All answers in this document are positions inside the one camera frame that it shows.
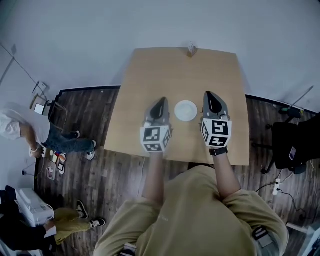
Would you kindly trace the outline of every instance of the person's right hand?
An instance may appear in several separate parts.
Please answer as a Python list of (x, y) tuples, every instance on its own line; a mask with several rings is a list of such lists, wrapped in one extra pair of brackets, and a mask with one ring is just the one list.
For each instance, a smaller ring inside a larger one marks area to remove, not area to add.
[(38, 148), (38, 150), (36, 152), (32, 152), (32, 156), (34, 158), (40, 158), (42, 156), (43, 152), (44, 152), (44, 148), (43, 147)]
[(55, 222), (53, 220), (48, 220), (43, 227), (45, 228), (46, 231), (52, 229), (55, 226)]

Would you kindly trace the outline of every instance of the blue jeans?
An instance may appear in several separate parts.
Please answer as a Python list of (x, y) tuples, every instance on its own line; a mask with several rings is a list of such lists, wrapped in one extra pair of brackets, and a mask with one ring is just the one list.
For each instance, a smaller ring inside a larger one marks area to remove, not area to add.
[(49, 137), (43, 146), (59, 153), (94, 151), (95, 145), (91, 139), (77, 138), (76, 132), (62, 134), (52, 123), (50, 123)]

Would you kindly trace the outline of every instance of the standing person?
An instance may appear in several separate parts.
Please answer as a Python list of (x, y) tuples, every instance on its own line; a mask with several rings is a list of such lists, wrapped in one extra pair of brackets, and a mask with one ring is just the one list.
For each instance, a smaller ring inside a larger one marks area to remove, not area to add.
[[(68, 236), (85, 232), (91, 228), (102, 227), (106, 221), (95, 218), (87, 221), (89, 215), (79, 200), (77, 209), (58, 208), (54, 211), (54, 220), (44, 225), (30, 227), (19, 213), (18, 205), (13, 201), (0, 204), (0, 239), (13, 251), (55, 251)], [(47, 231), (56, 227), (56, 235), (44, 238)]]
[(212, 150), (215, 170), (194, 167), (166, 187), (163, 153), (151, 153), (142, 197), (121, 206), (93, 255), (120, 255), (126, 243), (136, 256), (283, 255), (285, 224), (256, 192), (241, 189), (227, 151)]
[(86, 152), (88, 160), (95, 157), (94, 140), (80, 139), (79, 131), (61, 134), (47, 116), (12, 102), (0, 110), (0, 135), (9, 140), (24, 138), (35, 158), (41, 157), (42, 146), (60, 153)]

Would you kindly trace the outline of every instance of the cube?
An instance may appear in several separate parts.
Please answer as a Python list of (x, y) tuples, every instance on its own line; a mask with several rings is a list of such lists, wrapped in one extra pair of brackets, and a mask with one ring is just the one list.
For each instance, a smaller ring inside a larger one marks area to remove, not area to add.
[(232, 121), (204, 118), (201, 133), (208, 147), (225, 148), (230, 141)]
[(164, 152), (171, 138), (169, 126), (140, 128), (140, 142), (146, 152)]

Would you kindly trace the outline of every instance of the beige pants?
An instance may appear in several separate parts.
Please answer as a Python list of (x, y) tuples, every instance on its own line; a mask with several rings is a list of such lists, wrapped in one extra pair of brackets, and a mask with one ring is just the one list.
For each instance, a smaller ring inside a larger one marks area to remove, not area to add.
[(54, 222), (56, 244), (60, 245), (68, 236), (76, 232), (83, 232), (90, 229), (88, 221), (79, 218), (76, 210), (70, 208), (59, 208), (54, 211)]

